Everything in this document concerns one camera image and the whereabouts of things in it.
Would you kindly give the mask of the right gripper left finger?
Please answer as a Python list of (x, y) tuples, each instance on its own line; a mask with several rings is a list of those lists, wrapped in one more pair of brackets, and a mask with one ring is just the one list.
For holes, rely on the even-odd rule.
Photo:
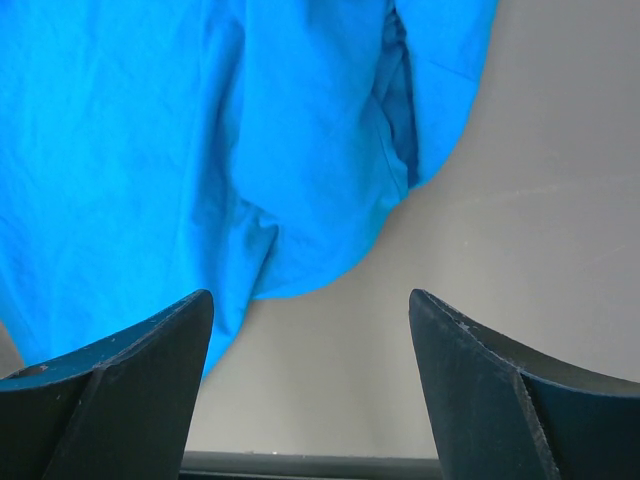
[(1, 381), (4, 479), (176, 479), (213, 325), (198, 290)]

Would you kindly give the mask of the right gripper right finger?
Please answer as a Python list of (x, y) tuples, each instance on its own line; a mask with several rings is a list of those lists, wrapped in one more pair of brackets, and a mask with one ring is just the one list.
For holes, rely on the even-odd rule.
[(492, 330), (431, 293), (411, 338), (446, 479), (636, 479), (639, 385)]

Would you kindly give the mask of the bright blue t-shirt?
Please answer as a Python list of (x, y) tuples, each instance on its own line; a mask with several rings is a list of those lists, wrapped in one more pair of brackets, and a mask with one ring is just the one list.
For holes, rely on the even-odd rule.
[(5, 1), (1, 318), (26, 364), (197, 289), (205, 365), (446, 162), (493, 1)]

